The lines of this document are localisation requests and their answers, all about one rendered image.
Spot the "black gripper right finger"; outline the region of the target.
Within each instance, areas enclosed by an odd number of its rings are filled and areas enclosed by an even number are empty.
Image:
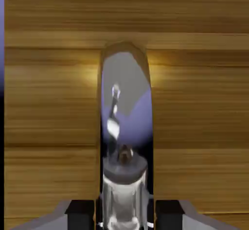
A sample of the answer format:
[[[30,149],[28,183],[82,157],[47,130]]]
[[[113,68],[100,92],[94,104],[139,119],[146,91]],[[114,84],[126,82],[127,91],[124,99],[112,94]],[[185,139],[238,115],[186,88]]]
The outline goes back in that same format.
[[[236,227],[199,214],[188,200],[157,200],[155,230],[236,230]]]

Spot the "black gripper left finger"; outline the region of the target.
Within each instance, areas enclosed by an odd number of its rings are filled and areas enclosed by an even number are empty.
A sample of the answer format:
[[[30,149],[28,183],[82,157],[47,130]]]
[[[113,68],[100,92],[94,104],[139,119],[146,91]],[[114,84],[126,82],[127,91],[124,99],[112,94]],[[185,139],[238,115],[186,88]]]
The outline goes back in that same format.
[[[11,230],[94,230],[93,215],[93,200],[62,201],[52,213]]]

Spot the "curved shiny metal handle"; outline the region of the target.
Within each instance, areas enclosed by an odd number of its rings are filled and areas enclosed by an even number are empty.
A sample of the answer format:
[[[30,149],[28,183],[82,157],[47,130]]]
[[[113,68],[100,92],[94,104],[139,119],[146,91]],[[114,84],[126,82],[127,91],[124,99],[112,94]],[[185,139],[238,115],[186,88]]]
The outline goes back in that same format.
[[[153,112],[146,52],[126,41],[106,46],[98,89],[96,230],[153,230]]]

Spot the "light wood cabinet door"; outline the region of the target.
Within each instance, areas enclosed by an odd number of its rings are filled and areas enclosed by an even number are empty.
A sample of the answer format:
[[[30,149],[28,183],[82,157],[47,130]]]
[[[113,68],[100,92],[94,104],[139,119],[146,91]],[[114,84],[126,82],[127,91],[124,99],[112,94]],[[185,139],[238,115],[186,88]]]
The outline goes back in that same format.
[[[249,230],[249,51],[147,55],[155,198]],[[4,230],[97,196],[99,60],[99,50],[6,50]]]

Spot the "light wood cabinet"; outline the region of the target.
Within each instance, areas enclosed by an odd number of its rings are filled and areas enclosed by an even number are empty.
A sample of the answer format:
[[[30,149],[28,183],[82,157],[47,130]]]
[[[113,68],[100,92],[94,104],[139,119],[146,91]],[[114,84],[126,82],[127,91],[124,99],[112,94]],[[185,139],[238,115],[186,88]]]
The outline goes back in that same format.
[[[249,51],[249,0],[5,0],[4,7],[5,52],[17,48],[101,53],[105,45],[120,40],[147,52]]]

